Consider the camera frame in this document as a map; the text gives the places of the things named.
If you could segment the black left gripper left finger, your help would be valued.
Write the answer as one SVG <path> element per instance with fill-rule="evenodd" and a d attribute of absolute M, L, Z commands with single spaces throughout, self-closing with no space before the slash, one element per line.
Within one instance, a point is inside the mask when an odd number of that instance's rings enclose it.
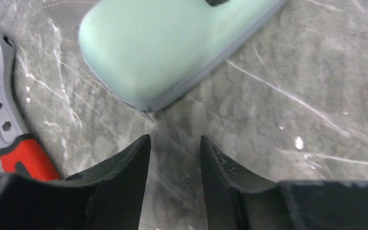
<path fill-rule="evenodd" d="M 150 150 L 150 136 L 142 135 L 64 180 L 0 173 L 0 230 L 138 229 Z"/>

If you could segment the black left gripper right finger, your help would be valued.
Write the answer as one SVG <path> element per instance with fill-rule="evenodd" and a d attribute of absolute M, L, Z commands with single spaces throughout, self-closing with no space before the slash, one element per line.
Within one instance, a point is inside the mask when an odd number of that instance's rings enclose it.
<path fill-rule="evenodd" d="M 265 179 L 200 139 L 210 230 L 368 230 L 368 181 Z"/>

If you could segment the mint green umbrella case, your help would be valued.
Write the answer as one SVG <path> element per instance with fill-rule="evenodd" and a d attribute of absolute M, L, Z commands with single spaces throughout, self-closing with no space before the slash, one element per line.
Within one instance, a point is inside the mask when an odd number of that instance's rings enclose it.
<path fill-rule="evenodd" d="M 82 55 L 123 103 L 163 109 L 233 55 L 283 0 L 102 0 L 78 30 Z"/>

